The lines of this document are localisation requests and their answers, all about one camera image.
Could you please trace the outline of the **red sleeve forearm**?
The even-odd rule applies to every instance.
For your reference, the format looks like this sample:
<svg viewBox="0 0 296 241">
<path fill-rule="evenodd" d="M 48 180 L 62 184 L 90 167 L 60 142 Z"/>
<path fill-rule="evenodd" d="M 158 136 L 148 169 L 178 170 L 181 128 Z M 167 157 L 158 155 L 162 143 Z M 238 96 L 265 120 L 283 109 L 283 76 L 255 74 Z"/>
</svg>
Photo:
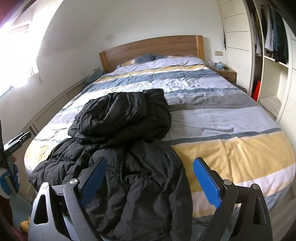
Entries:
<svg viewBox="0 0 296 241">
<path fill-rule="evenodd" d="M 10 199 L 1 196 L 1 229 L 12 232 L 13 231 L 13 213 L 10 205 Z"/>
</svg>

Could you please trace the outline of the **left gloved hand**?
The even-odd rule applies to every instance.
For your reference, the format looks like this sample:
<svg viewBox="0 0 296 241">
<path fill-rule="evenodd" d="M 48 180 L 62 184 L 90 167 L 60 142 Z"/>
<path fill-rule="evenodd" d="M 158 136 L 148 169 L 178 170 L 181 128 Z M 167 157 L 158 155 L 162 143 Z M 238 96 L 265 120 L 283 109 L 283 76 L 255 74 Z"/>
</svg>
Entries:
<svg viewBox="0 0 296 241">
<path fill-rule="evenodd" d="M 15 196 L 20 188 L 19 169 L 15 164 L 16 157 L 11 156 L 13 161 L 13 174 L 9 168 L 1 167 L 1 197 L 10 199 L 11 196 Z"/>
</svg>

